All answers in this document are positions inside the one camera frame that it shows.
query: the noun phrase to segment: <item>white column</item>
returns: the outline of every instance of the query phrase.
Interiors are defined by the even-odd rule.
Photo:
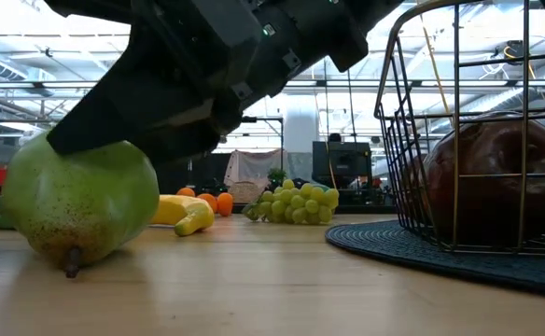
[[[318,109],[315,96],[286,95],[285,150],[288,153],[312,153],[312,142],[318,140]]]

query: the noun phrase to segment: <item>cable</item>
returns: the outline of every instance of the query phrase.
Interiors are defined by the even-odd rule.
[[[513,56],[513,55],[511,55],[511,54],[509,54],[509,53],[507,52],[508,49],[511,49],[511,47],[506,46],[506,47],[503,49],[503,53],[505,54],[505,56],[507,56],[507,57],[509,57],[509,58],[515,58],[515,56]]]
[[[327,64],[325,62],[325,77],[327,75]],[[326,99],[327,101],[327,116],[328,116],[328,92],[326,93]],[[314,103],[316,104],[316,114],[318,115],[318,126],[322,128],[322,119],[320,118],[320,108],[318,107],[318,99],[316,99],[316,91],[314,91]],[[330,179],[332,181],[332,187],[337,188],[337,182],[335,182],[335,173],[332,171],[332,163],[330,162],[330,149],[328,148],[328,136],[330,135],[330,131],[328,131],[328,134],[326,135],[327,140],[325,141],[325,145],[327,147],[327,158],[328,158],[328,171],[330,172]]]
[[[420,0],[415,0],[415,2],[417,5],[420,5],[421,3]],[[424,24],[424,16],[422,14],[420,14],[420,22],[422,23],[422,30],[424,31],[424,37],[426,38],[426,47],[428,48],[428,54],[430,55],[430,61],[432,62],[434,77],[437,79],[437,84],[439,85],[440,98],[442,99],[444,112],[447,116],[451,116],[451,109],[449,108],[447,98],[444,94],[444,88],[442,87],[442,82],[440,81],[439,68],[437,67],[437,62],[434,58],[434,52],[432,51],[432,45],[430,44],[430,35],[428,34],[428,30],[426,29],[426,25]],[[451,127],[454,127],[453,118],[449,118],[449,122],[451,123]]]

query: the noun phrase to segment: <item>yellow banana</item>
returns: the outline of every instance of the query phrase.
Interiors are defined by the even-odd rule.
[[[205,200],[189,196],[161,195],[157,213],[150,222],[173,225],[175,233],[184,237],[210,228],[215,222],[215,214]]]

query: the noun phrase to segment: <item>orange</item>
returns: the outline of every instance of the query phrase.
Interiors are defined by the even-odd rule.
[[[217,199],[215,198],[215,196],[211,194],[201,194],[198,196],[198,198],[207,201],[208,205],[210,205],[210,208],[213,209],[213,212],[215,214],[217,213],[218,206],[217,206]]]
[[[192,188],[182,188],[177,192],[177,195],[196,197],[196,193],[194,192],[194,190]]]
[[[218,195],[218,213],[223,217],[228,217],[233,211],[233,196],[227,192]]]

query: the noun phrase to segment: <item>grapes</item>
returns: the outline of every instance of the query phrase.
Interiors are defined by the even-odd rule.
[[[332,220],[332,211],[328,206],[320,205],[318,215],[323,223],[329,223]]]
[[[262,201],[264,202],[274,202],[274,197],[273,197],[273,192],[272,191],[264,191],[262,193],[262,197],[261,197]]]
[[[269,217],[269,220],[271,221],[271,223],[283,223],[285,221],[285,216],[284,214],[280,214],[280,215],[276,215],[276,214],[272,214],[270,217]]]
[[[306,201],[300,195],[293,196],[291,199],[291,206],[295,209],[302,208],[305,205]]]
[[[306,211],[310,214],[317,214],[318,213],[318,202],[315,200],[308,200],[306,202]]]
[[[258,206],[258,212],[261,215],[268,215],[271,213],[271,203],[270,202],[262,202]]]
[[[325,192],[320,187],[314,187],[312,188],[312,192],[310,193],[310,199],[315,200],[318,203],[322,203],[324,201]]]
[[[309,198],[310,193],[312,193],[312,184],[310,183],[304,183],[303,186],[301,186],[300,195],[303,198]]]
[[[331,205],[335,204],[339,201],[339,191],[336,189],[329,189],[325,191],[325,194],[323,196],[323,204],[325,205]]]
[[[285,208],[285,220],[287,221],[288,224],[292,224],[293,223],[293,206],[288,206],[287,208]]]
[[[298,189],[292,180],[286,179],[283,186],[274,192],[267,190],[260,195],[259,203],[250,210],[250,216],[262,217],[271,223],[317,225],[329,223],[337,206],[339,191],[336,189],[323,191],[310,183]]]
[[[330,199],[337,199],[339,200],[339,191],[336,189],[329,189],[325,191],[325,195],[329,197]]]
[[[330,202],[328,205],[328,207],[332,210],[335,210],[337,206],[339,206],[339,200],[332,200],[332,202]]]
[[[308,216],[308,213],[306,212],[306,209],[296,209],[293,211],[293,215],[291,216],[293,218],[293,221],[296,224],[301,224],[306,217]]]
[[[306,221],[308,224],[317,225],[320,224],[320,217],[318,214],[308,214],[308,217],[306,218]]]
[[[294,188],[295,188],[295,184],[293,183],[292,180],[286,179],[285,181],[283,181],[283,189],[292,190]]]
[[[273,215],[283,215],[285,213],[285,204],[281,201],[274,201],[271,205]]]
[[[285,202],[285,204],[291,203],[291,199],[293,198],[293,194],[291,193],[291,190],[283,190],[281,191],[281,201]]]

